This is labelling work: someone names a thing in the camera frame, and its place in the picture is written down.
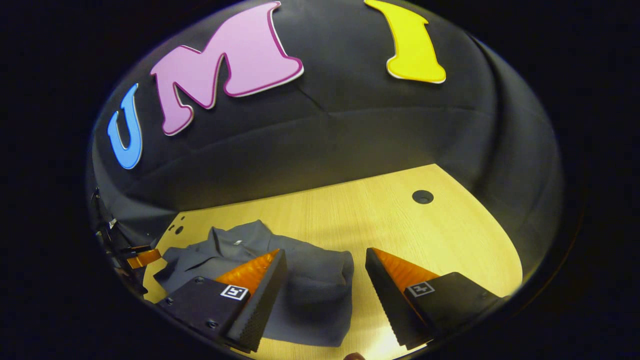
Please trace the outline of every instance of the black and white tag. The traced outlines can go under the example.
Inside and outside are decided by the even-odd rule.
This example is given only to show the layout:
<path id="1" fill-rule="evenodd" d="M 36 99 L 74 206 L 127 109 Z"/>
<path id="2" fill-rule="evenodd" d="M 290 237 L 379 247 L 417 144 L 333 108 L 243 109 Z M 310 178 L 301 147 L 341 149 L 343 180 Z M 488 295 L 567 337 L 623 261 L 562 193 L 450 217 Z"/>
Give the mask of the black and white tag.
<path id="1" fill-rule="evenodd" d="M 420 297 L 423 295 L 427 295 L 436 291 L 428 282 L 424 281 L 416 285 L 411 285 L 408 287 L 409 292 L 413 295 L 413 297 Z"/>
<path id="2" fill-rule="evenodd" d="M 229 285 L 220 293 L 224 297 L 228 297 L 235 300 L 242 300 L 244 296 L 249 292 L 249 289 L 242 288 L 240 286 Z"/>

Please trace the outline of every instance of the foam letter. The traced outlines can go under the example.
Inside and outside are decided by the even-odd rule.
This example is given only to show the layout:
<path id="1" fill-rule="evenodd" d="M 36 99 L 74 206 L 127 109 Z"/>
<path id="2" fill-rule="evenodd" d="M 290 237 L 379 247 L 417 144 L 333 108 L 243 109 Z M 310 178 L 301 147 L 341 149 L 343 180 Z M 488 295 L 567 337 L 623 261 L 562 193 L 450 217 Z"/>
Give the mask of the foam letter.
<path id="1" fill-rule="evenodd" d="M 447 75 L 436 60 L 436 53 L 424 27 L 429 22 L 400 6 L 378 0 L 364 0 L 387 18 L 396 43 L 396 54 L 387 60 L 387 71 L 398 79 L 443 83 Z"/>
<path id="2" fill-rule="evenodd" d="M 302 61 L 285 54 L 273 27 L 272 13 L 279 1 L 245 10 L 227 19 L 202 52 L 180 46 L 151 70 L 156 76 L 164 112 L 163 131 L 175 135 L 193 120 L 193 108 L 183 104 L 179 87 L 206 109 L 216 103 L 220 63 L 227 61 L 225 93 L 247 96 L 288 83 L 302 75 Z"/>
<path id="3" fill-rule="evenodd" d="M 118 112 L 114 112 L 107 126 L 107 134 L 111 140 L 111 147 L 116 155 L 116 159 L 122 167 L 129 170 L 135 167 L 142 156 L 142 132 L 140 131 L 140 122 L 138 122 L 138 114 L 136 113 L 136 104 L 133 100 L 133 94 L 136 93 L 138 84 L 133 84 L 129 89 L 120 107 L 124 110 L 124 119 L 127 121 L 129 129 L 129 146 L 125 147 L 118 132 Z"/>

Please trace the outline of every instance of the letter m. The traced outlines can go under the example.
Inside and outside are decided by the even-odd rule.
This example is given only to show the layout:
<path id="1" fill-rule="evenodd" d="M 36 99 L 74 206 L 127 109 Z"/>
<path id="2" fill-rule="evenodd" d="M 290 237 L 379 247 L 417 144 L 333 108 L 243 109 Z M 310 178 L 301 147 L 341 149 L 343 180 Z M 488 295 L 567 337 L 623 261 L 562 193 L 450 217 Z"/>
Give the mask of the letter m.
<path id="1" fill-rule="evenodd" d="M 266 3 L 227 19 L 202 52 L 179 46 L 151 69 L 164 113 L 163 131 L 175 135 L 193 120 L 193 108 L 180 101 L 177 88 L 206 109 L 216 104 L 216 85 L 222 59 L 226 59 L 227 95 L 241 97 L 302 75 L 302 61 L 285 54 L 273 27 L 279 1 Z"/>

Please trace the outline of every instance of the cloth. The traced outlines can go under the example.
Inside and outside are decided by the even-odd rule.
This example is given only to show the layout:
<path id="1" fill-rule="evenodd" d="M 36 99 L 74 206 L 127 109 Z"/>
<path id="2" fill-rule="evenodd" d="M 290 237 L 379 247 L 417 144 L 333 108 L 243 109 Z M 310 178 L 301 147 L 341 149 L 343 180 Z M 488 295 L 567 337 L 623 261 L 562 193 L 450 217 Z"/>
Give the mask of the cloth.
<path id="1" fill-rule="evenodd" d="M 154 277 L 169 293 L 196 276 L 218 276 L 275 249 L 287 255 L 287 281 L 271 310 L 264 337 L 304 345 L 339 347 L 351 325 L 353 258 L 272 234 L 260 221 L 225 231 L 211 228 L 206 241 L 167 249 L 167 266 Z"/>

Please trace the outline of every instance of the wooden table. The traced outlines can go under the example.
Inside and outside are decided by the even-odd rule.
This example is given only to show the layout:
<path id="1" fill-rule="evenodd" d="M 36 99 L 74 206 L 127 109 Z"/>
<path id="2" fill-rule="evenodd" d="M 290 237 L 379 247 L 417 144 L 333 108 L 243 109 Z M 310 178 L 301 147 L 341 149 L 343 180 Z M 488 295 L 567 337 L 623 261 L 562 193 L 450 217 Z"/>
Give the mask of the wooden table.
<path id="1" fill-rule="evenodd" d="M 419 204 L 416 190 L 433 202 Z M 353 255 L 353 315 L 339 348 L 313 347 L 263 338 L 254 359 L 342 360 L 352 352 L 367 360 L 389 360 L 410 353 L 397 344 L 365 270 L 365 250 L 376 247 L 436 274 L 459 272 L 498 296 L 513 293 L 522 282 L 516 250 L 497 221 L 462 185 L 438 165 L 426 165 L 348 183 L 176 216 L 179 235 L 167 231 L 157 244 L 184 248 L 207 239 L 211 227 L 230 229 L 262 220 L 274 234 L 286 235 L 328 250 Z M 153 278 L 166 262 L 147 266 L 145 299 L 167 294 Z"/>

